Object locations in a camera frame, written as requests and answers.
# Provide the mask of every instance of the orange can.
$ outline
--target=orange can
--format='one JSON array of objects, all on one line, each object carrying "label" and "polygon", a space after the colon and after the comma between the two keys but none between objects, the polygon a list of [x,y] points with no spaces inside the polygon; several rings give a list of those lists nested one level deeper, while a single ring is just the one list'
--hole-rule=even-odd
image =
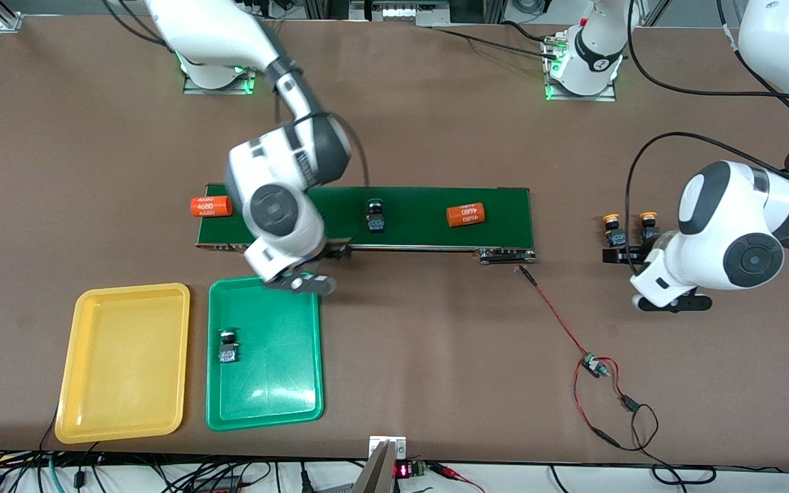
[{"label": "orange can", "polygon": [[482,203],[467,203],[447,209],[447,222],[450,228],[476,225],[486,220],[486,210]]},{"label": "orange can", "polygon": [[190,211],[195,218],[216,218],[233,213],[233,203],[228,196],[194,197],[190,200]]}]

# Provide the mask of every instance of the brown table surface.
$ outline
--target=brown table surface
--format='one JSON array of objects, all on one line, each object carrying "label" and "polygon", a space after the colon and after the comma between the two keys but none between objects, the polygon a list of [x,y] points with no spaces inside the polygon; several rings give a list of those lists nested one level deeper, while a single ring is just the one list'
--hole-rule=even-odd
[{"label": "brown table surface", "polygon": [[[533,48],[502,26],[464,28]],[[546,30],[535,28],[535,32]],[[354,125],[379,186],[530,187],[531,270],[583,344],[616,358],[654,406],[651,451],[675,463],[789,466],[789,253],[773,283],[713,292],[713,311],[630,305],[629,269],[600,262],[598,217],[623,208],[627,167],[662,131],[697,131],[779,163],[776,100],[691,97],[631,62],[617,103],[545,102],[538,60],[414,26],[287,23],[281,38],[330,110]],[[755,90],[719,31],[639,29],[660,78]],[[316,422],[212,433],[204,419],[207,290],[250,275],[195,249],[188,200],[228,150],[275,128],[251,97],[182,96],[175,57],[106,16],[28,18],[0,39],[0,448],[37,446],[57,403],[75,299],[90,288],[178,281],[192,293],[185,416],[168,436],[101,449],[361,457],[367,437],[469,461],[647,462],[605,445],[571,394],[579,353],[512,266],[463,253],[357,253],[323,270],[325,400]],[[667,140],[646,154],[635,212],[674,227],[689,176],[723,151]],[[360,183],[354,162],[340,185]],[[594,424],[629,442],[610,381],[583,378]],[[65,447],[51,437],[49,448]]]}]

